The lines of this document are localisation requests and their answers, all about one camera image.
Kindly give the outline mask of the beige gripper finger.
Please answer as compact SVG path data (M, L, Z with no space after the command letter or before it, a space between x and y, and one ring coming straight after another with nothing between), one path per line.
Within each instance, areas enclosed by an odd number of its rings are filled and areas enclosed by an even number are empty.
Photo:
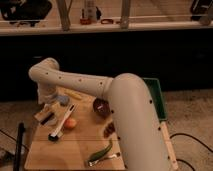
M48 117L51 113L54 113L54 115L44 125L54 126L58 123L58 117L53 105L45 104L43 108L34 115L34 118L41 123L41 121Z

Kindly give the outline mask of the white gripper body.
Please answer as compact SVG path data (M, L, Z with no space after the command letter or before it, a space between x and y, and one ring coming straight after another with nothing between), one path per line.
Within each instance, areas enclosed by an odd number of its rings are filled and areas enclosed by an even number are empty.
M39 84L38 89L38 103L51 104L57 100L58 91L55 86Z

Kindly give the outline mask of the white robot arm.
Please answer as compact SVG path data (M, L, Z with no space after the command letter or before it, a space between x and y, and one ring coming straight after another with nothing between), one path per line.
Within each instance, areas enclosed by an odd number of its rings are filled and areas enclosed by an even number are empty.
M42 102L54 98L58 86L80 91L109 103L127 171L171 171L172 165L148 86L135 74L114 78L63 72L46 58L28 71Z

